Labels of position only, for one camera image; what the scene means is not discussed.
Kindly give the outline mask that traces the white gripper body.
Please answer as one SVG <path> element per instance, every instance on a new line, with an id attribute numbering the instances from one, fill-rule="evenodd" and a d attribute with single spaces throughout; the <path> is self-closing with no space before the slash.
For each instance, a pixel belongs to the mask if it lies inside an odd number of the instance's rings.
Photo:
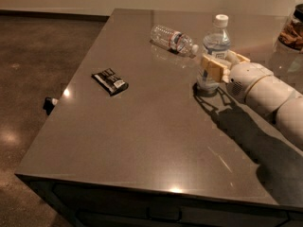
<path id="1" fill-rule="evenodd" d="M 263 65 L 250 61 L 239 64 L 231 63 L 229 70 L 229 82 L 226 83 L 226 90 L 239 103 L 245 102 L 248 92 L 260 79 L 274 74 Z"/>

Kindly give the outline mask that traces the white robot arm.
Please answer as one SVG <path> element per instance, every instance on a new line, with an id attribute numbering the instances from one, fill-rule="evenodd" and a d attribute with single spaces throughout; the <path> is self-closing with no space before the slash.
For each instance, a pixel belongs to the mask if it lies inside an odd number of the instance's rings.
<path id="1" fill-rule="evenodd" d="M 303 95 L 274 73 L 233 51 L 227 59 L 203 54 L 201 66 L 239 103 L 272 123 L 297 148 L 303 149 Z"/>

